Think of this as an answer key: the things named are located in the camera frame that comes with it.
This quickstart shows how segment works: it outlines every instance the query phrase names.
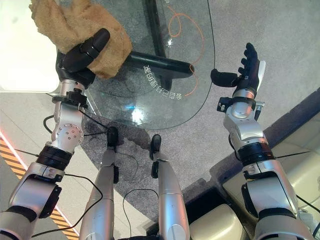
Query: black shoe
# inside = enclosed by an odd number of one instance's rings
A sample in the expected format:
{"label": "black shoe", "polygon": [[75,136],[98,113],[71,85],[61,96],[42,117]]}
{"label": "black shoe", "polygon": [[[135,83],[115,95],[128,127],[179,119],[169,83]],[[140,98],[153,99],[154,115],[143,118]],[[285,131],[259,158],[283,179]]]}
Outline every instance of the black shoe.
{"label": "black shoe", "polygon": [[151,160],[154,159],[154,153],[160,152],[161,147],[161,136],[159,134],[155,134],[152,137],[151,143],[150,143],[150,158]]}
{"label": "black shoe", "polygon": [[118,144],[118,129],[114,126],[109,127],[106,132],[107,146],[113,147],[114,151],[117,151]]}

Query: hazard stripe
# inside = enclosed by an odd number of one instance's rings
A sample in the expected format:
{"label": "hazard stripe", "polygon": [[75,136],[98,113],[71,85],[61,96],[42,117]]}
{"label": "hazard stripe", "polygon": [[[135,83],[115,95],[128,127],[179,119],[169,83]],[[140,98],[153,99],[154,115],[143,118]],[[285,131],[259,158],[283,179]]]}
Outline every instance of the hazard stripe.
{"label": "hazard stripe", "polygon": [[58,221],[64,221],[64,217],[63,216],[56,216],[56,215],[53,215],[51,214],[51,218],[54,219],[54,220],[58,220]]}
{"label": "hazard stripe", "polygon": [[6,164],[8,164],[12,169],[18,169],[20,171],[24,171],[25,172],[25,169],[24,168],[21,168],[17,163],[14,163],[14,162],[11,162],[11,161],[8,161],[8,160],[5,160]]}
{"label": "hazard stripe", "polygon": [[1,153],[7,153],[7,154],[9,154],[9,155],[14,156],[14,155],[11,153],[10,148],[7,148],[5,145],[2,145],[2,144],[0,144],[0,152],[1,152]]}
{"label": "hazard stripe", "polygon": [[[16,177],[19,180],[22,179],[22,177],[26,173],[26,170],[21,162],[13,154],[6,142],[2,139],[2,137],[0,137],[0,156],[2,156],[6,164],[9,165],[11,170],[15,173]],[[52,211],[50,218],[58,226],[59,229],[70,227],[65,218],[56,208],[54,208],[54,210]],[[78,233],[75,232],[72,228],[63,230],[62,232],[69,240],[79,240]]]}
{"label": "hazard stripe", "polygon": [[65,226],[66,228],[67,227],[70,227],[70,225],[66,222],[66,221],[58,221],[58,220],[55,220],[55,219],[52,219],[57,225],[60,225],[60,226]]}
{"label": "hazard stripe", "polygon": [[78,240],[79,239],[78,237],[74,237],[74,236],[66,236],[66,237],[70,240]]}
{"label": "hazard stripe", "polygon": [[78,237],[77,234],[75,234],[74,232],[70,232],[70,231],[62,231],[65,235],[70,236],[70,237]]}
{"label": "hazard stripe", "polygon": [[2,152],[1,156],[4,157],[5,159],[11,159],[13,161],[17,161],[18,163],[20,163],[19,160],[15,157],[15,155],[12,156]]}

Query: black electrical wire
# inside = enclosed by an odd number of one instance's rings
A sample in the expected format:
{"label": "black electrical wire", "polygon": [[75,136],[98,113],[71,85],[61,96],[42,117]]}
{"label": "black electrical wire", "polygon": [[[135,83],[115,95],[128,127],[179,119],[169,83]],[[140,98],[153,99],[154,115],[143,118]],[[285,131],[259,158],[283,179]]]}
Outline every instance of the black electrical wire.
{"label": "black electrical wire", "polygon": [[29,154],[29,155],[32,155],[32,156],[35,156],[35,157],[39,157],[39,154],[34,154],[34,153],[31,153],[31,152],[28,152],[28,151],[22,151],[22,150],[19,150],[19,149],[16,149],[14,148],[14,150],[18,151],[18,152],[21,152],[21,153],[24,153],[24,154]]}
{"label": "black electrical wire", "polygon": [[[318,208],[316,208],[315,206],[313,206],[311,203],[307,202],[306,200],[304,200],[302,197],[296,195],[296,197],[298,199],[300,199],[302,202],[304,202],[305,204],[307,204],[309,207],[313,208],[314,210],[316,210],[319,214],[320,214],[320,210]],[[320,222],[318,223],[318,225],[316,226],[316,228],[314,229],[312,236],[315,238],[318,231],[320,229]]]}
{"label": "black electrical wire", "polygon": [[89,116],[88,114],[86,114],[84,111],[80,110],[79,109],[79,112],[82,113],[83,115],[85,115],[87,118],[91,119],[92,121],[94,121],[96,124],[106,128],[106,129],[109,129],[106,125],[103,125],[101,122],[98,122],[97,120],[95,120],[94,118],[92,118],[91,116]]}
{"label": "black electrical wire", "polygon": [[137,188],[137,189],[133,189],[133,190],[127,192],[127,193],[124,195],[123,201],[122,201],[122,207],[123,207],[124,215],[125,215],[128,223],[129,223],[130,238],[131,238],[131,236],[132,236],[132,231],[131,231],[131,224],[130,224],[129,218],[128,218],[127,213],[126,213],[126,210],[125,210],[125,199],[126,199],[126,197],[127,197],[130,193],[132,193],[132,192],[134,192],[134,191],[152,191],[152,192],[154,192],[154,193],[156,194],[157,198],[159,199],[158,193],[157,193],[155,190],[150,189],[150,188]]}
{"label": "black electrical wire", "polygon": [[49,119],[52,119],[52,118],[54,118],[54,115],[47,116],[45,119],[43,119],[43,126],[44,126],[44,128],[45,128],[49,133],[51,133],[51,134],[52,134],[52,131],[51,131],[50,128],[47,126],[47,121],[48,121]]}
{"label": "black electrical wire", "polygon": [[131,183],[133,182],[133,180],[135,179],[136,174],[137,174],[137,172],[138,172],[138,168],[139,168],[138,160],[137,160],[134,156],[132,156],[132,155],[130,155],[130,154],[126,154],[126,153],[122,153],[122,152],[118,152],[118,151],[117,151],[116,153],[117,153],[117,154],[124,155],[124,156],[128,156],[128,157],[130,157],[130,158],[134,159],[134,160],[135,160],[135,162],[136,162],[136,169],[135,169],[135,172],[134,172],[134,174],[133,174],[133,176],[132,176],[132,178],[131,178],[131,180],[130,180],[130,182],[129,182],[129,184],[131,184]]}
{"label": "black electrical wire", "polygon": [[52,230],[48,230],[48,231],[43,231],[40,233],[37,233],[35,235],[33,235],[31,238],[35,238],[37,236],[43,235],[43,234],[48,234],[48,233],[53,233],[53,232],[58,232],[58,231],[64,231],[64,230],[68,230],[68,229],[73,229],[75,226],[78,225],[78,223],[84,218],[84,216],[86,215],[86,213],[94,206],[96,205],[98,202],[101,201],[101,199],[103,198],[103,194],[100,191],[100,189],[87,177],[85,176],[78,176],[78,175],[74,175],[74,174],[65,174],[65,176],[71,176],[71,177],[75,177],[75,178],[81,178],[81,179],[86,179],[88,180],[97,190],[98,192],[101,194],[101,197],[95,202],[93,203],[87,210],[84,211],[84,213],[82,214],[82,216],[79,218],[79,220],[73,225],[73,226],[69,226],[69,227],[64,227],[64,228],[59,228],[59,229],[52,229]]}
{"label": "black electrical wire", "polygon": [[[87,116],[88,118],[90,118],[91,120],[95,121],[97,124],[99,124],[99,125],[103,126],[104,128],[107,128],[107,129],[108,129],[107,126],[105,126],[105,125],[103,125],[102,123],[96,121],[96,120],[93,119],[92,117],[90,117],[90,116],[88,116],[88,115],[86,115],[86,116]],[[53,117],[54,117],[54,115],[47,116],[47,117],[43,120],[43,126],[44,126],[44,128],[45,128],[50,134],[52,134],[52,131],[51,131],[50,128],[47,126],[47,121],[48,121],[49,119],[52,119]],[[105,134],[105,133],[107,133],[107,131],[101,131],[101,132],[95,132],[95,133],[88,133],[88,134],[85,134],[84,136],[86,137],[86,136],[93,136],[93,135],[99,135],[99,134]]]}
{"label": "black electrical wire", "polygon": [[84,136],[93,136],[93,135],[99,135],[99,134],[106,134],[108,131],[101,131],[101,132],[96,132],[96,133],[89,133],[85,134]]}
{"label": "black electrical wire", "polygon": [[295,156],[295,155],[299,155],[299,154],[306,154],[306,153],[310,153],[310,151],[303,151],[303,152],[297,152],[297,153],[283,155],[283,156],[276,156],[275,159],[281,159],[281,158],[285,158],[285,157]]}

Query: glass tabletop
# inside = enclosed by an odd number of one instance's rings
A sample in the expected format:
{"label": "glass tabletop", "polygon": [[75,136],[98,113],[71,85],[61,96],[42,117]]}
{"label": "glass tabletop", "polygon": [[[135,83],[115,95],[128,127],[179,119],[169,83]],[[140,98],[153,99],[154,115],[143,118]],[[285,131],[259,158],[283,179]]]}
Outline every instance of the glass tabletop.
{"label": "glass tabletop", "polygon": [[214,40],[208,0],[101,0],[133,50],[118,74],[96,78],[89,111],[143,129],[191,119],[208,96]]}

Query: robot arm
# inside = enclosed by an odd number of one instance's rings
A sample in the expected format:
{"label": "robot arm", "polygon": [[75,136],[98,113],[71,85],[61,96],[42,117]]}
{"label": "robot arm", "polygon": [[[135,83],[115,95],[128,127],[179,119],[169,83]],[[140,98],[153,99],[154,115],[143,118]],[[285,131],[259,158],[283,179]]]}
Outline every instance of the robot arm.
{"label": "robot arm", "polygon": [[266,136],[257,122],[263,102],[255,97],[263,80],[265,61],[259,61],[251,43],[246,59],[235,73],[211,72],[212,82],[220,87],[236,87],[232,98],[221,97],[217,110],[224,112],[224,127],[236,157],[243,164],[246,184],[242,186],[245,207],[258,218],[255,240],[313,240],[299,219],[296,194],[279,161],[275,160]]}
{"label": "robot arm", "polygon": [[51,215],[61,192],[61,182],[75,147],[81,144],[81,128],[87,107],[84,90],[94,81],[89,65],[102,51],[110,38],[102,28],[66,55],[58,51],[56,71],[61,81],[60,96],[55,103],[55,128],[47,142],[12,193],[8,210],[0,213],[0,240],[29,240],[37,219]]}

